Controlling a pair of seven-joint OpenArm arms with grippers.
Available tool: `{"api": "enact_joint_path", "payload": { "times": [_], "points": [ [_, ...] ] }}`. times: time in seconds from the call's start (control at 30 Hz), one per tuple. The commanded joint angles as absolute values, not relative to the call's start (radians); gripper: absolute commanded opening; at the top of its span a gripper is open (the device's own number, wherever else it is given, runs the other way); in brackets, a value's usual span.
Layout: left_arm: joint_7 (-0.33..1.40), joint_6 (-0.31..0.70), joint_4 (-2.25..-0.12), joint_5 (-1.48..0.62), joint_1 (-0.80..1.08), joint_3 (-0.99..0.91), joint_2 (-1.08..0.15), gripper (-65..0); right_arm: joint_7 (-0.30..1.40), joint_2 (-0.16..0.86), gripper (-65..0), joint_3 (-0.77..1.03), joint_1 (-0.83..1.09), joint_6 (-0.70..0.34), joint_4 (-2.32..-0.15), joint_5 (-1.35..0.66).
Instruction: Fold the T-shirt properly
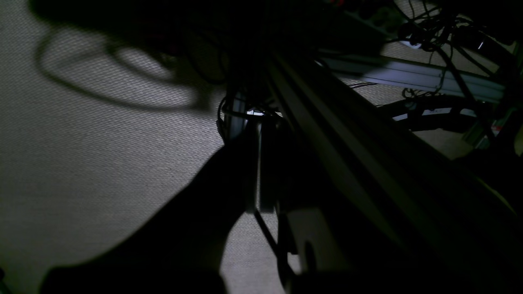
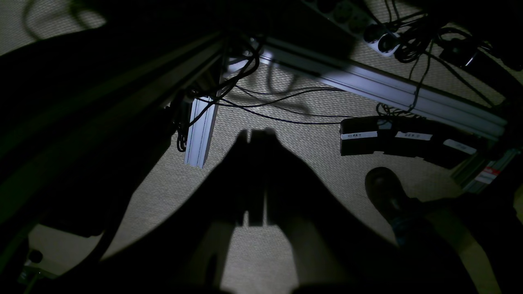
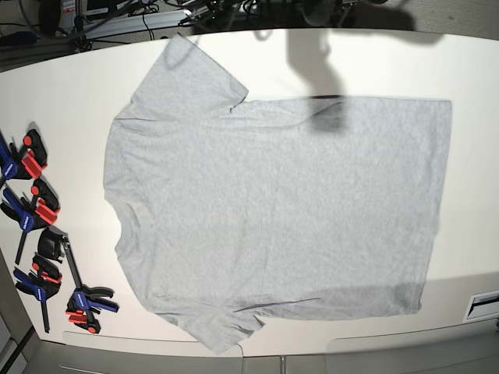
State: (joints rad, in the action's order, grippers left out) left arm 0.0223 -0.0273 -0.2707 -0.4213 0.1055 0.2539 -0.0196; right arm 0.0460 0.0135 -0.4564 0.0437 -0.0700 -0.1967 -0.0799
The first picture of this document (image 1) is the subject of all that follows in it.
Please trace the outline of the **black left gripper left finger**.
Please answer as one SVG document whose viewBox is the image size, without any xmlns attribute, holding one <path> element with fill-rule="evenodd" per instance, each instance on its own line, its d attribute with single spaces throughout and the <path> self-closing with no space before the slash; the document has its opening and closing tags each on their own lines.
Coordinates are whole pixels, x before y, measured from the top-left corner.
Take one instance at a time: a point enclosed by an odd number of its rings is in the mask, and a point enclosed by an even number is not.
<svg viewBox="0 0 523 294">
<path fill-rule="evenodd" d="M 226 293 L 220 264 L 253 191 L 256 152 L 254 133 L 226 142 L 136 233 L 88 262 L 50 270 L 41 293 Z"/>
</svg>

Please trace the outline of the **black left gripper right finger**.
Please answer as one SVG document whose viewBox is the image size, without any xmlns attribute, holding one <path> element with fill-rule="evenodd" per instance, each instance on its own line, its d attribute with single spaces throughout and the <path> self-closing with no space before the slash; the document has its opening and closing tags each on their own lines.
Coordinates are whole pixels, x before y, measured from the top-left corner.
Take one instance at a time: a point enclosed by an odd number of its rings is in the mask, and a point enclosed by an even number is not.
<svg viewBox="0 0 523 294">
<path fill-rule="evenodd" d="M 521 218 L 394 121 L 261 133 L 261 206 L 303 270 L 289 292 L 521 294 Z"/>
</svg>

